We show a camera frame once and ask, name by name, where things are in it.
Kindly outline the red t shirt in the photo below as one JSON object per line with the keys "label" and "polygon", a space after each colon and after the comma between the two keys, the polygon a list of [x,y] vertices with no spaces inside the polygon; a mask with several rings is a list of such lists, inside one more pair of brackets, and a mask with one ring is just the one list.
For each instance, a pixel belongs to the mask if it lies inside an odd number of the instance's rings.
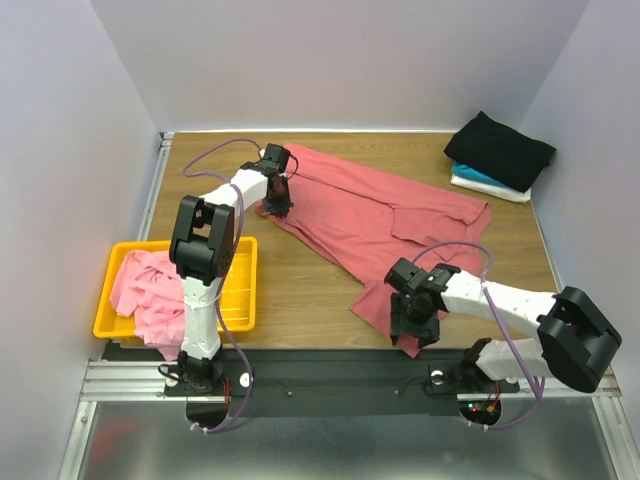
{"label": "red t shirt", "polygon": [[287,170],[294,205],[270,219],[361,284],[350,310],[378,336],[390,337],[392,289],[384,278],[399,259],[480,272],[476,246],[492,221],[488,202],[305,146],[285,147],[295,158]]}

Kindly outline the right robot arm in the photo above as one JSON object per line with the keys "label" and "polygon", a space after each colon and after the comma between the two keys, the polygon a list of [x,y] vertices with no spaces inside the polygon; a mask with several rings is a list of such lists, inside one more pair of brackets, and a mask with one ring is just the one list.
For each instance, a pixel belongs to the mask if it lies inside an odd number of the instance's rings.
{"label": "right robot arm", "polygon": [[578,288],[521,290],[447,264],[426,271],[406,258],[391,267],[385,282],[395,291],[393,338],[401,332],[424,336],[441,312],[493,320],[503,332],[523,333],[521,340],[481,340],[470,350],[460,378],[472,390],[523,376],[536,386],[553,377],[575,391],[592,393],[622,343],[616,328]]}

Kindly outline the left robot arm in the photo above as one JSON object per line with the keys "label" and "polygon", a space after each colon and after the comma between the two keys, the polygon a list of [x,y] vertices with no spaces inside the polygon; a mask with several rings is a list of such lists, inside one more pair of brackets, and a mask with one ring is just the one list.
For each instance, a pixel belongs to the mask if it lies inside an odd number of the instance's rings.
{"label": "left robot arm", "polygon": [[199,393],[215,392],[222,382],[216,359],[219,298],[231,268],[247,208],[260,203],[265,213],[286,216],[293,207],[286,168],[295,156],[269,144],[255,162],[243,164],[216,190],[180,201],[169,247],[184,293],[184,338],[177,371],[167,376]]}

